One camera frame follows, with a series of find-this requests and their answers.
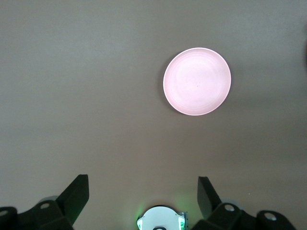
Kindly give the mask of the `pink round plate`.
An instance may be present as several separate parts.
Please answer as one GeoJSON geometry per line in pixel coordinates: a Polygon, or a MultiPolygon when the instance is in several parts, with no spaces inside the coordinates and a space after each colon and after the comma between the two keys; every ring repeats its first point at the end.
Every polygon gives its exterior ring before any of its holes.
{"type": "Polygon", "coordinates": [[[163,90],[178,112],[199,116],[217,109],[231,88],[231,71],[217,52],[203,47],[185,50],[168,64],[163,90]]]}

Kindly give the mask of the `brown table mat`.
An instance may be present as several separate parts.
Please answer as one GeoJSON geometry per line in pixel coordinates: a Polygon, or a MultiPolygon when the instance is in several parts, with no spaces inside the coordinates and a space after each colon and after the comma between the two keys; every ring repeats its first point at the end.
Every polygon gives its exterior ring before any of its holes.
{"type": "Polygon", "coordinates": [[[26,211],[79,174],[76,230],[136,230],[158,204],[193,225],[199,176],[307,230],[307,0],[0,0],[0,207],[26,211]],[[232,74],[202,116],[163,91],[192,47],[232,74]]]}

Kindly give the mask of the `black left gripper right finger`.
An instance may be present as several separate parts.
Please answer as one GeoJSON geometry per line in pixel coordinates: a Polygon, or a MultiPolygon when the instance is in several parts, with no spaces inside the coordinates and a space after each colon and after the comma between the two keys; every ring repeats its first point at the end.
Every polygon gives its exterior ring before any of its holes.
{"type": "Polygon", "coordinates": [[[191,230],[256,230],[256,218],[237,205],[222,202],[208,177],[198,178],[197,202],[202,214],[191,230]]]}

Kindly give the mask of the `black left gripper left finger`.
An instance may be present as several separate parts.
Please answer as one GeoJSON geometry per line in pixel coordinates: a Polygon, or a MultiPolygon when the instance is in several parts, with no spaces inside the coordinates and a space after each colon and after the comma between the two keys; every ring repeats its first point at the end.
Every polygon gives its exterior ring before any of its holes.
{"type": "Polygon", "coordinates": [[[74,230],[89,200],[88,175],[78,175],[55,199],[44,200],[17,216],[17,230],[74,230]]]}

